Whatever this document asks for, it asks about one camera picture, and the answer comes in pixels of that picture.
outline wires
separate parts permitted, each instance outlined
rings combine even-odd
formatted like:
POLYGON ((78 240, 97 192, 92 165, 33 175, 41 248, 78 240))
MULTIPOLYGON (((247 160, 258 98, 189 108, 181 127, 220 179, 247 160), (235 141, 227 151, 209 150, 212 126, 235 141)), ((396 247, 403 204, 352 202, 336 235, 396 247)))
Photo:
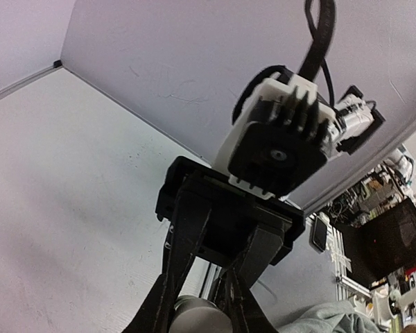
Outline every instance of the wires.
MULTIPOLYGON (((317 30, 314 26, 313 16, 311 15, 311 4, 312 4, 312 0, 305 1, 305 15, 306 15, 306 22, 308 23, 308 28, 310 29, 311 37, 314 38, 317 30)), ((325 60, 325 58, 322 61, 321 67, 324 73, 325 81, 327 82, 329 105, 333 108, 335 104, 333 81, 331 80, 331 74, 328 69, 327 61, 325 60)))
POLYGON ((314 28, 311 17, 311 4, 313 0, 305 1, 305 13, 309 23, 310 32, 313 35, 313 42, 306 54, 304 62, 299 69, 298 75, 313 82, 318 75, 319 68, 327 54, 333 37, 334 24, 336 20, 336 7, 334 0, 320 0, 318 28, 314 28))
MULTIPOLYGON (((333 83, 331 82, 331 75, 328 70, 327 63, 325 62, 325 55, 327 54, 331 38, 333 37, 334 24, 336 19, 336 7, 334 0, 320 0, 320 14, 318 28, 314 26, 313 17, 311 16, 311 4, 313 0, 305 1, 305 15, 310 29, 313 42, 311 43, 309 52, 307 53, 302 66, 300 67, 298 75, 313 82, 318 75, 319 68, 322 67, 325 80, 327 82, 329 103, 330 106, 334 106, 334 91, 333 83)), ((252 95, 254 89, 260 85, 263 80, 271 77, 274 73, 285 71, 285 66, 273 65, 266 67, 260 73, 258 73, 248 83, 247 87, 243 90, 242 95, 239 97, 236 106, 234 106, 232 114, 232 123, 236 122, 238 117, 242 113, 243 104, 252 95)))
POLYGON ((357 198, 358 195, 354 188, 350 188, 330 202, 326 213, 333 219, 334 223, 347 223, 353 216, 357 198))

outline black cable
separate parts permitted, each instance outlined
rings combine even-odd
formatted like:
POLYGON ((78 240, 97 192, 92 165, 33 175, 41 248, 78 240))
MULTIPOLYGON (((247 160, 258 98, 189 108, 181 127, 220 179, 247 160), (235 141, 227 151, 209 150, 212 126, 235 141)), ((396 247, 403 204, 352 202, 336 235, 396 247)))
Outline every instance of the black cable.
MULTIPOLYGON (((312 0, 305 1, 305 16, 306 16, 306 22, 308 23, 308 28, 310 30, 311 37, 314 38, 316 34, 316 28, 314 26, 313 16, 311 15, 311 4, 312 4, 312 0)), ((325 82, 327 82, 329 104, 331 107, 334 107, 333 81, 331 80, 331 74, 328 69, 327 61, 325 59, 322 61, 321 67, 322 67, 322 72, 324 73, 325 82)))
MULTIPOLYGON (((300 67, 298 75, 313 82, 318 75, 319 68, 324 63, 325 55, 327 54, 331 38, 333 37, 334 23, 336 19, 336 7, 334 0, 320 0, 320 15, 318 28, 314 26, 313 18, 311 16, 311 4, 313 0, 305 1, 305 13, 306 19, 309 23, 310 32, 313 36, 313 42, 311 43, 309 52, 307 53, 302 66, 300 67)), ((322 67, 325 75, 325 80, 329 88, 330 93, 330 105, 334 106, 334 92, 333 84, 331 82, 331 76, 329 74, 328 66, 325 63, 322 67)), ((285 70, 285 66, 273 65, 266 67, 260 73, 258 73, 248 83, 247 87, 243 90, 241 97, 234 106, 232 123, 236 122, 238 117, 242 113, 243 104, 252 95, 254 89, 262 83, 266 78, 271 77, 274 73, 285 70)))
MULTIPOLYGON (((305 11, 310 12, 313 0, 305 1, 305 11)), ((334 0, 320 0, 319 22, 313 36, 313 42, 306 54, 298 75, 313 82, 327 54, 333 37, 336 20, 334 0)))

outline screw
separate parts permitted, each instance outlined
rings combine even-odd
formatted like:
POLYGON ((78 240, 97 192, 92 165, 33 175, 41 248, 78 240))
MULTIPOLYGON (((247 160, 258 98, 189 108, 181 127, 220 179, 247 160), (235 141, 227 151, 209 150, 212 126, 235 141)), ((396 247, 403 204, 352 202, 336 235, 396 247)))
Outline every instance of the screw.
POLYGON ((287 158, 286 154, 283 151, 278 151, 277 149, 272 149, 270 151, 270 155, 274 160, 278 162, 283 162, 287 158))

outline gray fabric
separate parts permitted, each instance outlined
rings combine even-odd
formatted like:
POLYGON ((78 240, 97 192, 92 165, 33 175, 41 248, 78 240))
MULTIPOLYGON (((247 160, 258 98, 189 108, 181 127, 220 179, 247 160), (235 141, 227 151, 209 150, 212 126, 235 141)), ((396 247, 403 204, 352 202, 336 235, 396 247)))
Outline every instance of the gray fabric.
POLYGON ((279 333, 379 333, 376 325, 357 314, 348 301, 312 307, 295 322, 278 329, 279 333))
POLYGON ((292 323, 317 304, 336 301, 336 275, 329 251, 310 244, 311 227, 296 240, 293 250, 276 266, 269 266, 251 288, 275 327, 292 323))

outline gray cylinder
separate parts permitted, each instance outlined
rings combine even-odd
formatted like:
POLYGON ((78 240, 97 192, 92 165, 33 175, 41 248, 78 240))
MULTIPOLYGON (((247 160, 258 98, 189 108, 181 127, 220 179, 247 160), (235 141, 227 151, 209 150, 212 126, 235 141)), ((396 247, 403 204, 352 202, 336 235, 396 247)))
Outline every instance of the gray cylinder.
POLYGON ((169 333, 232 333, 231 320, 213 303, 193 296, 180 296, 169 333))

